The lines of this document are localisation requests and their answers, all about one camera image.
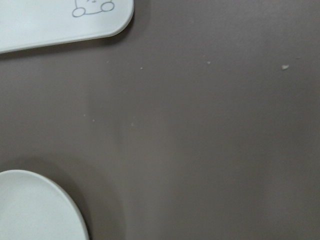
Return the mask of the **cream rectangular tray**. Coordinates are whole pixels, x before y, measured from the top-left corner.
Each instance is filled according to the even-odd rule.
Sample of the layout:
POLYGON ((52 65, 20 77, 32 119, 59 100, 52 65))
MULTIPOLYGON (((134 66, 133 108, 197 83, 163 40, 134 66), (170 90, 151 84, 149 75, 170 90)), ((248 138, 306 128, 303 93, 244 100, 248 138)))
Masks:
POLYGON ((113 37, 134 9, 133 0, 2 0, 0 52, 113 37))

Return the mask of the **cream round plate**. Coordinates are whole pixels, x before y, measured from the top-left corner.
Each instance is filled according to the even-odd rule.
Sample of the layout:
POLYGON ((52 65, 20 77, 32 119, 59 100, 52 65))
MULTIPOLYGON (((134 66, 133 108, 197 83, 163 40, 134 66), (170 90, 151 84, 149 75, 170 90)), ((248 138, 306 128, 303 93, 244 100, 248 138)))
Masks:
POLYGON ((88 230, 72 198, 54 181, 27 170, 0 174, 2 240, 87 240, 88 230))

